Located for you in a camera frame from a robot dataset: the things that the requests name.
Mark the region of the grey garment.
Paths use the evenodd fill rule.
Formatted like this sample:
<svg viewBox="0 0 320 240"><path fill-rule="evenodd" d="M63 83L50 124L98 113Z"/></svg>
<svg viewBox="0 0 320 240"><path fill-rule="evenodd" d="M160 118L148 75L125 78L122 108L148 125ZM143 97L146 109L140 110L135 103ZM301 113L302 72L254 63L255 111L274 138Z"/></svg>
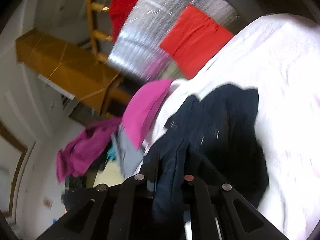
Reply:
<svg viewBox="0 0 320 240"><path fill-rule="evenodd" d="M111 134L111 141L123 178L127 179L137 174L143 165L144 148L140 147L137 150L134 148L122 123L118 126L117 131Z"/></svg>

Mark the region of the white fleece blanket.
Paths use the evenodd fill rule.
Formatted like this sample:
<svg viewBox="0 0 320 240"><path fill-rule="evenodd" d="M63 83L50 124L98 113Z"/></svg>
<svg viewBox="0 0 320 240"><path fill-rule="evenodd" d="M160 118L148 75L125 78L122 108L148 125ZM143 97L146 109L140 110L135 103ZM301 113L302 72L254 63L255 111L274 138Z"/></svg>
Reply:
<svg viewBox="0 0 320 240"><path fill-rule="evenodd" d="M319 222L319 25L291 14L253 21L193 79L172 84L148 145L187 96L225 83L259 91L255 135L270 179L259 211L287 238L307 239Z"/></svg>

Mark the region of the magenta pillow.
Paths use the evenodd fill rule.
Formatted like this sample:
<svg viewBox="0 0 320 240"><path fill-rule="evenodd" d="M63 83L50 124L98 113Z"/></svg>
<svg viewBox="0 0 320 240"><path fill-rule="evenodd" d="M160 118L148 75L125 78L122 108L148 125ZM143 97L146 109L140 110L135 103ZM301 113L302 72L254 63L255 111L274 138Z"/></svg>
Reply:
<svg viewBox="0 0 320 240"><path fill-rule="evenodd" d="M146 138L171 83L172 79L148 82L130 100L122 123L135 150L140 148Z"/></svg>

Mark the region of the silver quilted foil mat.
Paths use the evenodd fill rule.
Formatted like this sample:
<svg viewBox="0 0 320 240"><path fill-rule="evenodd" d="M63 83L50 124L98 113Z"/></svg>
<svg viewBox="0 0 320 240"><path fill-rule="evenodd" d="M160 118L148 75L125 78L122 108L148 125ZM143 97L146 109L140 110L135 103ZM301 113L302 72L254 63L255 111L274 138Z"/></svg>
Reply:
<svg viewBox="0 0 320 240"><path fill-rule="evenodd" d="M172 63L159 45L188 4L230 31L237 30L240 16L226 0L138 0L108 56L108 65L140 82L159 78Z"/></svg>

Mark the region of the navy blue padded jacket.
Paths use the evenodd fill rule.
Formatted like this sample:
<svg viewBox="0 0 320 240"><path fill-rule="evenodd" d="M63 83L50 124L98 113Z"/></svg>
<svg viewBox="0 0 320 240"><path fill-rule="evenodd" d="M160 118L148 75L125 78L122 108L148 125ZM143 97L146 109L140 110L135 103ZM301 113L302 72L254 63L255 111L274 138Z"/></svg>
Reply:
<svg viewBox="0 0 320 240"><path fill-rule="evenodd" d="M199 100L191 95L165 123L166 132L145 161L159 157L153 215L159 221L182 214L182 184L191 174L209 185L232 185L257 207L268 187L266 162L254 124L256 89L223 85Z"/></svg>

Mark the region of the red pillow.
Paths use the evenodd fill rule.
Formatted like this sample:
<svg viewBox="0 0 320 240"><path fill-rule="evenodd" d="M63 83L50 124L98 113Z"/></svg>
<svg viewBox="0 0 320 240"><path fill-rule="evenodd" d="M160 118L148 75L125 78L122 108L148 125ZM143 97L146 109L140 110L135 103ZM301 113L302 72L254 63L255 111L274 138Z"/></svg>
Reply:
<svg viewBox="0 0 320 240"><path fill-rule="evenodd" d="M228 29L189 4L159 47L175 60L186 78L192 79L232 38Z"/></svg>

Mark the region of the purple garment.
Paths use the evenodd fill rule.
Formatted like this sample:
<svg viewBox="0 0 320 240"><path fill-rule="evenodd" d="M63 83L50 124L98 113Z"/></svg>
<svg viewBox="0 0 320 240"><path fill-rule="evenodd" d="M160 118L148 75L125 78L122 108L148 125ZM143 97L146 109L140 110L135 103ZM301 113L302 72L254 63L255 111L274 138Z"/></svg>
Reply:
<svg viewBox="0 0 320 240"><path fill-rule="evenodd" d="M59 150L56 156L57 182L64 182L67 176L83 176L103 153L120 123L121 118L112 118L90 124Z"/></svg>

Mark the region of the brown cardboard box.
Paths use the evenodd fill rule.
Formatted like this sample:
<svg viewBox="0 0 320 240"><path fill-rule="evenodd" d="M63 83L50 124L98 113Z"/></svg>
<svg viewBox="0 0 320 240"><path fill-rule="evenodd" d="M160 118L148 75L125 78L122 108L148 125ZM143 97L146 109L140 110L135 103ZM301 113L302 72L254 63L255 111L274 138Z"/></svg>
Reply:
<svg viewBox="0 0 320 240"><path fill-rule="evenodd" d="M79 46L37 29L15 41L17 61L75 96L82 104L106 112L106 97L119 73Z"/></svg>

